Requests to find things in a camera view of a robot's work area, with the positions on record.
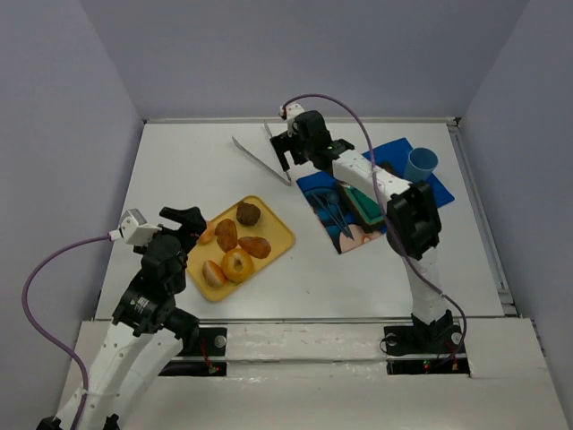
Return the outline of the metal tongs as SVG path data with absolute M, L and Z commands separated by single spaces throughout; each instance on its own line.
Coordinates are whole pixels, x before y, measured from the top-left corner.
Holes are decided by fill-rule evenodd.
M 278 156 L 271 146 L 270 138 L 273 136 L 273 131 L 267 119 L 261 121 L 260 129 L 260 139 L 255 141 L 255 143 L 244 145 L 234 135 L 231 135 L 231 142 L 248 160 L 261 168 L 265 173 L 287 187 L 292 186 L 293 179 L 289 171 L 285 171 L 282 168 Z

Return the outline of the dark brown bread roll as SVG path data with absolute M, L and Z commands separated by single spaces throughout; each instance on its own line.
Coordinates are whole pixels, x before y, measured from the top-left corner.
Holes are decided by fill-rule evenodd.
M 236 220 L 243 226 L 251 227 L 261 218 L 260 208 L 252 203 L 239 202 L 236 207 Z

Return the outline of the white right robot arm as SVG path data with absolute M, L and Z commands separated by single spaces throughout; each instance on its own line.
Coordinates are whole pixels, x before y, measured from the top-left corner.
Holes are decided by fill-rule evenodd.
M 437 246 L 441 222 L 432 187 L 411 183 L 363 156 L 343 139 L 332 139 L 323 116 L 293 103 L 280 109 L 286 130 L 270 143 L 283 170 L 310 162 L 341 184 L 349 185 L 380 207 L 386 237 L 400 256 L 412 296 L 412 322 L 386 331 L 387 351 L 395 357 L 411 354 L 448 354 L 462 349 L 466 326 L 457 325 L 452 310 L 459 305 L 439 285 Z

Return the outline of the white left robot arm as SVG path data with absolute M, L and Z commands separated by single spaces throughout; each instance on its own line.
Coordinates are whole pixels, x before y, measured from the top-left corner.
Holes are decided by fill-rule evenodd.
M 177 307 L 186 287 L 188 254 L 207 227 L 197 207 L 165 207 L 160 217 L 177 229 L 150 224 L 128 210 L 106 234 L 139 254 L 140 269 L 121 295 L 106 337 L 90 366 L 79 363 L 81 384 L 40 429 L 122 429 L 163 368 L 199 337 L 199 320 Z

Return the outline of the brown oblong bread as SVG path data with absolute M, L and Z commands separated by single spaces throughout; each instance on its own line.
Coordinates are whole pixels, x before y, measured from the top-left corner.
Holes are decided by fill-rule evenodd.
M 226 253 L 238 246 L 237 229 L 231 219 L 222 219 L 215 228 L 218 246 Z

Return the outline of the brown glazed bread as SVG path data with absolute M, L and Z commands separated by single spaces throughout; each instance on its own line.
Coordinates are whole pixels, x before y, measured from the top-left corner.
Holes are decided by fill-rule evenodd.
M 238 239 L 238 244 L 250 256 L 256 259 L 266 259 L 271 252 L 271 245 L 267 239 L 260 236 L 243 236 Z

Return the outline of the small orange bun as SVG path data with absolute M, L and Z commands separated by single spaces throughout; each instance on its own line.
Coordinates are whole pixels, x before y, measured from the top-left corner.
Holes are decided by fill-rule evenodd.
M 212 226 L 207 226 L 206 229 L 198 238 L 198 243 L 201 245 L 208 244 L 215 236 L 214 228 Z

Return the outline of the blue printed placemat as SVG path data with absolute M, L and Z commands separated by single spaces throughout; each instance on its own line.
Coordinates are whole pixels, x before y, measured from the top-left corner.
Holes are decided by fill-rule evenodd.
M 406 138 L 401 138 L 393 142 L 379 145 L 375 147 L 373 151 L 377 166 L 385 168 L 395 176 L 402 176 L 405 170 L 407 156 L 412 149 L 413 147 L 409 141 Z M 434 174 L 430 175 L 427 182 L 432 187 L 434 200 L 438 208 L 455 201 L 454 195 L 447 190 L 447 188 Z M 328 204 L 329 209 L 339 221 L 335 208 L 330 205 L 327 200 L 328 192 L 336 192 L 334 185 L 335 179 L 327 173 L 318 172 L 309 176 L 304 176 L 297 179 L 296 183 L 304 195 L 305 200 L 312 207 L 312 210 L 324 227 L 338 254 L 352 251 L 353 249 L 364 245 L 366 242 L 374 240 L 386 233 L 386 228 L 384 231 L 364 233 L 359 226 L 353 223 L 353 217 L 346 212 L 346 208 L 340 201 L 340 207 L 346 217 L 346 222 L 350 227 L 354 238 L 349 238 L 341 233 L 340 229 L 332 222 L 327 213 L 312 198 L 312 194 L 319 195 L 320 198 Z

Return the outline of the white round bun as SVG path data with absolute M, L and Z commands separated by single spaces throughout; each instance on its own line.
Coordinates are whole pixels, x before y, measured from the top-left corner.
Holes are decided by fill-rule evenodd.
M 222 288 L 227 278 L 222 269 L 212 260 L 206 260 L 201 268 L 201 274 L 208 286 Z

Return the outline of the yellow plastic tray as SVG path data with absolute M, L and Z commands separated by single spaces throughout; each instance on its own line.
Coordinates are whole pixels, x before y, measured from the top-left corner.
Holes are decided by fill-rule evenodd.
M 246 205 L 260 212 L 252 225 L 237 218 L 237 210 Z M 205 237 L 189 253 L 187 273 L 204 298 L 220 302 L 294 243 L 294 233 L 269 206 L 248 195 L 208 223 Z

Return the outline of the blue plastic fork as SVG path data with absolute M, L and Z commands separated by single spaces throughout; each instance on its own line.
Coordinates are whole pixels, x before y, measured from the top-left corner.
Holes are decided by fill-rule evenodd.
M 329 206 L 327 203 L 325 203 L 319 195 L 317 194 L 312 194 L 312 198 L 319 204 L 319 206 L 327 213 L 327 215 L 329 216 L 329 218 L 332 220 L 332 222 L 340 229 L 341 233 L 346 236 L 346 231 L 344 229 L 344 227 L 342 226 L 342 224 L 336 219 L 335 215 L 333 214 L 333 212 L 329 209 Z

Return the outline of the blue plastic spoon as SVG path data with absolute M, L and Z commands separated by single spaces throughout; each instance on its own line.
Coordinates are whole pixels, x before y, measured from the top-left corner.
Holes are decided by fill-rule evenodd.
M 339 205 L 340 204 L 340 198 L 339 198 L 338 193 L 335 191 L 328 192 L 327 200 L 328 200 L 329 204 L 335 208 L 335 210 L 338 214 L 338 219 L 340 221 L 340 226 L 345 231 L 345 235 L 349 238 L 354 238 L 352 233 L 351 233 L 350 227 L 348 226 L 348 224 L 346 222 L 346 217 L 345 217 L 345 215 L 344 215 L 344 213 L 343 213 L 343 211 Z

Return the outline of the blue plastic knife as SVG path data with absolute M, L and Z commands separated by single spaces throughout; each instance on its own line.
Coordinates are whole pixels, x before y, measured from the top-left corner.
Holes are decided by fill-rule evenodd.
M 344 215 L 344 213 L 343 213 L 343 211 L 342 211 L 342 209 L 341 209 L 341 207 L 340 207 L 340 198 L 339 198 L 338 194 L 337 194 L 337 193 L 332 194 L 332 195 L 330 196 L 330 199 L 331 199 L 332 204 L 333 204 L 333 205 L 335 206 L 335 208 L 337 209 L 338 216 L 339 216 L 339 219 L 340 219 L 340 221 L 341 221 L 341 225 L 344 227 L 344 230 L 345 230 L 345 232 L 346 232 L 346 235 L 347 235 L 348 237 L 351 237 L 352 234 L 351 234 L 350 228 L 349 228 L 349 226 L 348 226 L 348 224 L 347 224 L 347 222 L 346 222 L 346 217 L 345 217 L 345 215 Z

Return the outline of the golden bagel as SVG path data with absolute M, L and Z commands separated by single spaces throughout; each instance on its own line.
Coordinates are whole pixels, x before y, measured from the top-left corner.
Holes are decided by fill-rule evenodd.
M 254 272 L 252 257 L 243 249 L 226 252 L 221 261 L 221 269 L 228 280 L 242 283 Z

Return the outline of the green square plate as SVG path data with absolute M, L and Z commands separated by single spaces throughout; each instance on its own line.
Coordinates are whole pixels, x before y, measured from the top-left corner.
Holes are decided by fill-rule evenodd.
M 376 201 L 341 181 L 336 180 L 334 185 L 346 212 L 353 217 L 353 223 L 364 233 L 385 230 L 385 220 Z

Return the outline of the light blue plastic cup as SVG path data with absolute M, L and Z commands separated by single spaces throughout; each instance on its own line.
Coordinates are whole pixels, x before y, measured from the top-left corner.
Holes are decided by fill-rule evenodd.
M 438 156 L 432 150 L 422 147 L 414 148 L 407 156 L 404 179 L 411 183 L 426 181 L 438 163 Z

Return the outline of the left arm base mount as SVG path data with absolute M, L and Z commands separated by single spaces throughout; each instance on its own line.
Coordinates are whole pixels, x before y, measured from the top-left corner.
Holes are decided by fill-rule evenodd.
M 200 327 L 198 339 L 172 359 L 159 373 L 175 377 L 224 377 L 227 375 L 227 328 Z

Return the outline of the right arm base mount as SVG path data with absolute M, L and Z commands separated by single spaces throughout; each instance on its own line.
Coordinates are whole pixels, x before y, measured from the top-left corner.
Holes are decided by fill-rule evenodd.
M 470 375 L 461 328 L 454 325 L 426 346 L 416 343 L 412 325 L 384 328 L 379 344 L 387 358 L 388 375 L 465 374 Z

